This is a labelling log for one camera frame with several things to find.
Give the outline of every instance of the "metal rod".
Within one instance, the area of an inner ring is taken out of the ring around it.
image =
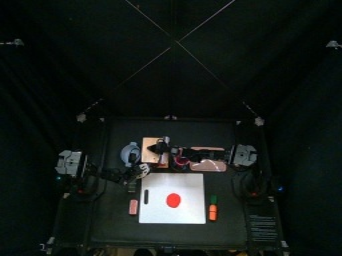
[[[230,1],[179,40],[182,42],[237,0]]]
[[[127,77],[114,88],[116,90],[136,74],[171,49],[169,47],[130,77]]]
[[[207,68],[207,66],[201,62],[201,60],[195,57],[195,55],[189,51],[189,49],[181,44],[179,41],[177,41],[177,44],[181,46],[181,48],[187,52],[187,54],[193,57],[193,59],[198,62],[198,64],[205,68],[205,70],[211,74],[211,76],[215,78],[215,80],[218,81],[218,83],[227,89],[231,90],[231,87],[219,79],[219,77],[215,75],[215,73]],[[243,106],[250,110],[250,112],[253,113],[253,115],[255,117],[259,117],[259,115],[257,114],[257,112],[253,110],[253,108],[250,107],[250,105],[246,103],[246,101],[243,101],[242,99],[239,99]]]
[[[150,22],[159,28],[161,31],[163,31],[163,33],[171,37],[171,35],[169,34],[169,32],[157,24],[157,22],[140,11],[140,9],[128,1],[124,0],[131,6],[132,8],[150,20]]]

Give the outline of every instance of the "black table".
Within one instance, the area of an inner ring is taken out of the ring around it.
[[[227,120],[106,119],[80,125],[78,148],[90,156],[99,168],[124,168],[120,150],[143,137],[171,138],[173,145],[230,148],[234,144],[254,145],[262,165],[269,159],[261,128],[253,121]],[[134,247],[178,249],[238,249],[247,246],[245,204],[235,196],[231,179],[237,172],[202,172],[205,175],[205,201],[218,196],[218,221],[206,224],[139,224],[139,216],[128,215],[131,199],[140,198],[140,181],[136,193],[114,182],[100,181],[99,194],[92,202],[62,199],[55,224],[55,247],[88,248]]]

